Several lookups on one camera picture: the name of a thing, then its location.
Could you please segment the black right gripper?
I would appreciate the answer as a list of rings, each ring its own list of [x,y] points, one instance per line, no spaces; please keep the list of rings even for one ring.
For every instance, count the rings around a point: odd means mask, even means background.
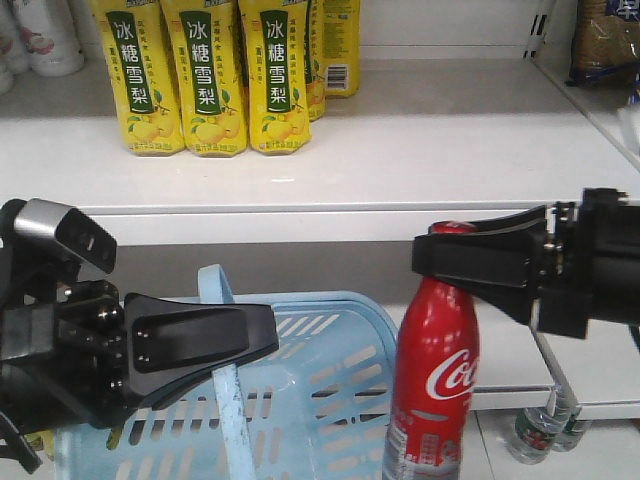
[[[591,320],[639,331],[639,207],[613,188],[558,202],[534,328],[584,339]],[[539,285],[546,207],[473,221],[440,221],[414,239],[414,272],[456,286],[527,325]]]

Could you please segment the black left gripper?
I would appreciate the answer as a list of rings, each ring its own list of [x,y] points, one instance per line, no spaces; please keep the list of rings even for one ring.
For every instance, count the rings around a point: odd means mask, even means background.
[[[123,313],[114,285],[80,282],[61,301],[2,312],[1,411],[20,430],[114,427],[130,415],[123,385],[127,396],[140,398],[140,409],[160,410],[215,370],[278,348],[275,315],[266,304],[131,293]]]

